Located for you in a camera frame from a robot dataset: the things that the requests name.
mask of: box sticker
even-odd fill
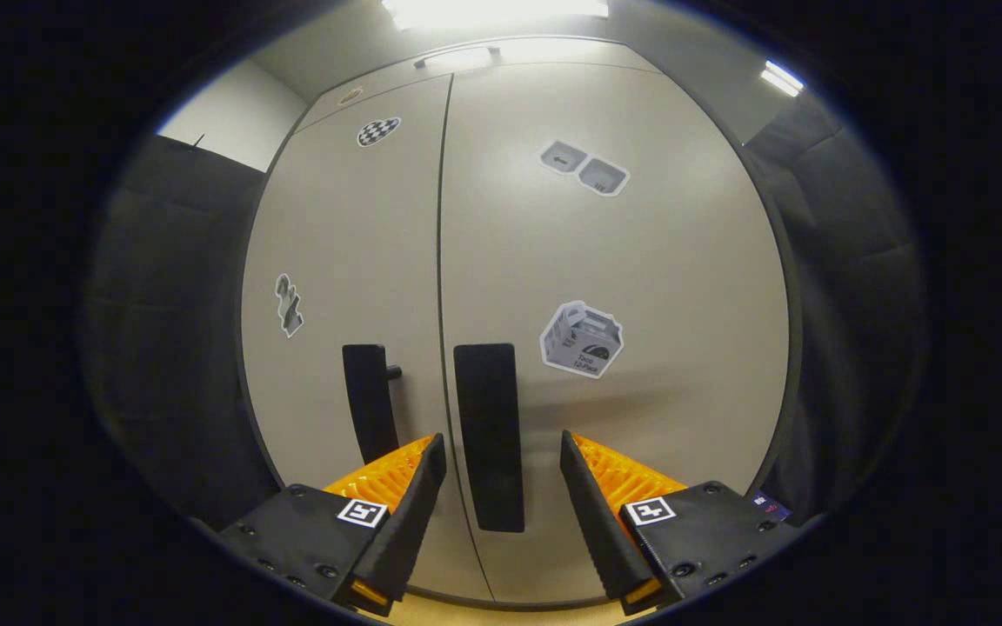
[[[556,174],[575,175],[582,186],[599,195],[616,195],[624,189],[631,174],[624,167],[587,153],[559,139],[540,150],[537,162]]]
[[[624,189],[624,183],[629,181],[629,173],[623,167],[600,158],[590,158],[585,167],[577,175],[582,185],[589,187],[600,195],[616,195]]]
[[[540,356],[546,366],[599,379],[624,347],[621,326],[576,299],[556,309],[540,336]]]
[[[582,150],[556,139],[540,153],[540,165],[557,174],[572,174],[577,166],[582,165],[585,157],[587,154]]]
[[[296,292],[296,285],[289,279],[289,273],[278,276],[276,292],[281,330],[286,333],[286,338],[292,339],[292,336],[304,326],[304,317],[300,314],[300,294]]]

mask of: fluorescent light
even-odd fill
[[[792,98],[795,98],[796,95],[799,95],[799,89],[796,89],[795,87],[792,87],[791,84],[784,82],[784,79],[780,78],[775,74],[772,74],[772,71],[764,70],[761,74],[761,78],[763,78],[764,80],[768,80],[768,82],[771,82],[772,84],[775,84],[776,87],[780,88],[780,91],[783,91],[784,94],[791,95]]]
[[[764,61],[764,67],[772,70],[773,74],[776,74],[780,78],[784,79],[784,82],[787,84],[791,84],[792,87],[803,91],[803,82],[801,82],[800,79],[795,78],[795,76],[792,76],[790,72],[785,70],[783,67],[777,66],[777,64],[772,63],[772,61]]]
[[[607,0],[382,0],[400,30],[465,28],[550,16],[608,17]]]

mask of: sticker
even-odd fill
[[[346,508],[340,511],[336,517],[343,522],[374,528],[378,526],[378,522],[381,522],[381,517],[385,516],[387,508],[389,507],[386,507],[385,504],[367,503],[366,500],[355,498],[347,503]]]
[[[390,132],[397,130],[400,124],[401,118],[398,117],[377,119],[367,123],[366,126],[362,127],[362,130],[359,130],[359,145],[363,148],[374,145],[374,143],[389,137]]]
[[[582,150],[556,140],[540,153],[540,165],[558,174],[571,174],[577,170],[577,166],[582,165],[585,157],[587,154]]]
[[[286,337],[299,332],[304,326],[304,317],[300,314],[300,294],[296,292],[296,285],[289,280],[289,273],[282,273],[278,276],[278,318],[281,318],[281,330],[286,333]]]
[[[675,516],[675,512],[663,500],[663,496],[640,500],[639,503],[625,504],[624,508],[628,509],[632,524],[636,524],[636,526],[663,522],[664,519],[671,519]]]
[[[577,174],[577,181],[582,186],[599,195],[619,194],[624,189],[624,183],[629,181],[628,170],[624,167],[585,153],[559,139],[540,151],[537,162],[556,174]]]
[[[361,87],[355,87],[354,89],[351,89],[350,94],[343,95],[343,99],[339,100],[339,106],[343,106],[343,104],[350,102],[354,98],[358,98],[359,95],[362,95]]]
[[[624,183],[629,181],[629,173],[600,158],[590,158],[577,175],[582,185],[601,195],[621,193]]]
[[[777,503],[771,497],[765,496],[763,491],[756,493],[756,497],[753,498],[753,504],[756,504],[757,507],[763,509],[767,514],[779,516],[780,522],[791,517],[791,511],[788,511],[787,508],[784,508],[783,504]]]
[[[622,331],[608,312],[568,301],[540,334],[540,356],[546,366],[599,379],[624,347]]]

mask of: ceiling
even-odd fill
[[[490,28],[398,31],[380,0],[346,0],[254,55],[307,102],[419,53],[494,36],[596,36],[627,43],[707,103],[747,141],[791,102],[761,79],[767,52],[706,17],[651,0],[609,0],[609,19],[560,16]]]

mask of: beige cabinet door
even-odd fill
[[[437,285],[438,181],[450,76],[377,95],[292,135],[268,178],[242,281],[247,388],[287,484],[322,488],[362,467],[342,347],[378,344],[402,445],[442,432],[448,475],[410,583],[489,601],[450,456]],[[400,118],[362,147],[359,131]],[[289,274],[303,326],[287,336],[276,282]]]
[[[546,167],[540,155],[556,140],[628,178],[613,188],[612,175],[595,175],[595,190],[581,166]],[[771,443],[788,372],[788,302],[761,198],[727,140],[666,76],[568,63],[454,76],[441,198],[460,464],[453,352],[516,352],[524,532],[480,530],[469,500],[490,494],[472,494],[461,472],[486,578],[498,602],[601,596],[559,471],[561,431],[681,483],[715,479],[740,492]],[[577,299],[623,330],[599,379],[541,360],[540,334]]]

